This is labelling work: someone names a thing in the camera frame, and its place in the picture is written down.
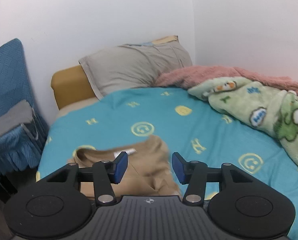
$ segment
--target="brown headboard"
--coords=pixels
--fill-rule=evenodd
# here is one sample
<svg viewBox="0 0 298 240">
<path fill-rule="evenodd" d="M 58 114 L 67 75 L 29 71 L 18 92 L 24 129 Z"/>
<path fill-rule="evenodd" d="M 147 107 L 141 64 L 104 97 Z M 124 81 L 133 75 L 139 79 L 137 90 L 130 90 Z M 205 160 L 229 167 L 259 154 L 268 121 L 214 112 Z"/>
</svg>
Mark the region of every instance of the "brown headboard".
<svg viewBox="0 0 298 240">
<path fill-rule="evenodd" d="M 95 97 L 81 65 L 54 73 L 51 87 L 59 110 L 69 104 Z"/>
</svg>

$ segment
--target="green blanket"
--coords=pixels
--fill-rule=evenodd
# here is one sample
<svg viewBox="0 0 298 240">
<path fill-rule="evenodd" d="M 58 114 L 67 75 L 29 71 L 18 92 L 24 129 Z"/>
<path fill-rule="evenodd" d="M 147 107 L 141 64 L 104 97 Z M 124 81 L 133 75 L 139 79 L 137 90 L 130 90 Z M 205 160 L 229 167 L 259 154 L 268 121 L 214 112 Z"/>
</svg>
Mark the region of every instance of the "green blanket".
<svg viewBox="0 0 298 240">
<path fill-rule="evenodd" d="M 243 77 L 207 80 L 188 90 L 220 113 L 277 138 L 298 165 L 298 96 Z"/>
</svg>

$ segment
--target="white wall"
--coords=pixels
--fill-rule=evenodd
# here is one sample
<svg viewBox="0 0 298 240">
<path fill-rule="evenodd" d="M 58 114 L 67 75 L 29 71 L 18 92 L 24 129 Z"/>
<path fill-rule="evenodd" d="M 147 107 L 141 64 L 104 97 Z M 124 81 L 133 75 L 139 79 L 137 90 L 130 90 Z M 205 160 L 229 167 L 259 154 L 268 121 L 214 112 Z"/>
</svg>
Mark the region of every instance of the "white wall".
<svg viewBox="0 0 298 240">
<path fill-rule="evenodd" d="M 193 0 L 196 63 L 298 81 L 298 0 Z"/>
<path fill-rule="evenodd" d="M 23 43 L 42 115 L 58 112 L 52 74 L 89 53 L 123 43 L 178 35 L 195 58 L 192 0 L 0 0 L 0 46 Z"/>
</svg>

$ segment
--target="pillow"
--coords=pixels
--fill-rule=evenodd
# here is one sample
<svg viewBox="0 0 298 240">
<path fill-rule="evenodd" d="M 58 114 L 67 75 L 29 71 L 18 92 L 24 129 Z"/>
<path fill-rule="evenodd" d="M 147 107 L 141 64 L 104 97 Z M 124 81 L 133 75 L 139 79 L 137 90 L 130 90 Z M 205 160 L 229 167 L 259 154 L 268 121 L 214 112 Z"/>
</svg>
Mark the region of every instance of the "pillow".
<svg viewBox="0 0 298 240">
<path fill-rule="evenodd" d="M 160 74 L 192 65 L 177 36 L 103 49 L 79 63 L 98 99 L 121 89 L 150 87 Z"/>
</svg>

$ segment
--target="pink fluffy blanket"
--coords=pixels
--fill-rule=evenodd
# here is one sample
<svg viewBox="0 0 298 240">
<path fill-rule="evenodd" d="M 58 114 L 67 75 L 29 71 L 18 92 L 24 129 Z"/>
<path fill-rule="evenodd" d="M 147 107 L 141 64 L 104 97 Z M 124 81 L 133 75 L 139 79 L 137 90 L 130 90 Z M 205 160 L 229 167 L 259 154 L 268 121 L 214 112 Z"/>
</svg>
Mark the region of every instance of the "pink fluffy blanket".
<svg viewBox="0 0 298 240">
<path fill-rule="evenodd" d="M 252 81 L 259 81 L 265 86 L 275 87 L 280 90 L 293 90 L 298 95 L 298 82 L 290 77 L 268 77 L 256 72 L 251 72 L 238 67 L 223 66 L 190 66 L 161 74 L 155 82 L 156 87 L 177 86 L 189 89 L 200 83 L 217 77 L 245 77 Z"/>
</svg>

